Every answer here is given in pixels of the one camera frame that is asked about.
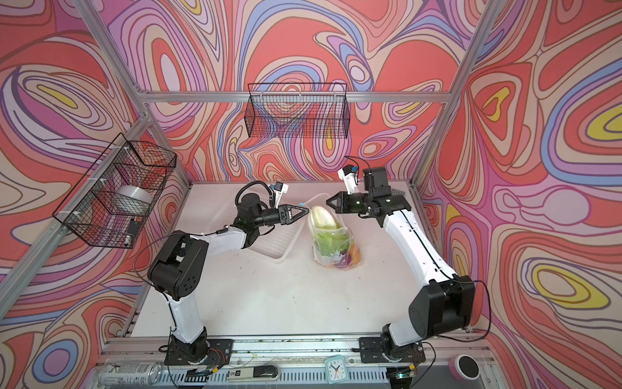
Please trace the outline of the green lettuce cabbage toy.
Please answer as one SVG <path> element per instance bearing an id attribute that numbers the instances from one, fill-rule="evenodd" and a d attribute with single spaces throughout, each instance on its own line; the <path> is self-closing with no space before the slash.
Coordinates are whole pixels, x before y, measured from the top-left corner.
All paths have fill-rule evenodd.
<path id="1" fill-rule="evenodd" d="M 343 226 L 326 208 L 314 206 L 308 217 L 314 249 L 322 261 L 335 263 L 340 261 L 343 253 L 350 250 L 351 236 L 348 228 Z"/>

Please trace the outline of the clear zip top bag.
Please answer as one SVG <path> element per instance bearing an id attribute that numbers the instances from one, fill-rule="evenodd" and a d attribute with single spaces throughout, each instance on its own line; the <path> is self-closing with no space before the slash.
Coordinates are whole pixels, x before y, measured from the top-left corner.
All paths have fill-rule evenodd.
<path id="1" fill-rule="evenodd" d="M 326 205 L 330 196 L 320 193 L 305 203 L 314 260 L 322 267 L 348 270 L 361 262 L 353 233 L 341 215 Z"/>

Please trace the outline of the purple red onion toy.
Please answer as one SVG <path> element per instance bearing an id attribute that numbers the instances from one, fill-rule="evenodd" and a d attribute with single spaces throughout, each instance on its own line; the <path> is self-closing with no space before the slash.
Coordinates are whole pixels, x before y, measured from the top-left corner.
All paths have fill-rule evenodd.
<path id="1" fill-rule="evenodd" d="M 352 257 L 351 254 L 345 254 L 342 256 L 342 258 L 340 259 L 340 261 L 336 264 L 336 267 L 338 268 L 348 268 L 351 266 L 352 263 Z"/>

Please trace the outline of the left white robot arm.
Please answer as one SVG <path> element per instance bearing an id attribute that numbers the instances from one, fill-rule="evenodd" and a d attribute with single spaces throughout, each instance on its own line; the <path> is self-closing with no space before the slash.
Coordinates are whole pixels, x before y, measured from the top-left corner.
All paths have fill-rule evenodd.
<path id="1" fill-rule="evenodd" d="M 164 295 L 173 319 L 166 348 L 167 365 L 199 365 L 211 351 L 207 329 L 200 316 L 195 290 L 208 258 L 251 247 L 262 235 L 260 228 L 293 225 L 309 214 L 300 205 L 280 204 L 285 184 L 253 181 L 234 198 L 236 217 L 211 233 L 171 233 L 147 272 L 155 291 Z"/>

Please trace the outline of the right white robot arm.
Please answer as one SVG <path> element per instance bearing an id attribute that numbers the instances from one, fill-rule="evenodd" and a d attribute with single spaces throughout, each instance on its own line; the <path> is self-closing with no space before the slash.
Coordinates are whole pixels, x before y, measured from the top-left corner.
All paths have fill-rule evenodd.
<path id="1" fill-rule="evenodd" d="M 392 190 L 384 168 L 346 165 L 338 172 L 346 189 L 327 200 L 338 214 L 374 219 L 393 239 L 416 279 L 416 296 L 404 319 L 385 325 L 378 337 L 359 340 L 361 360 L 421 361 L 423 341 L 471 323 L 476 284 L 438 254 L 416 220 L 411 204 Z"/>

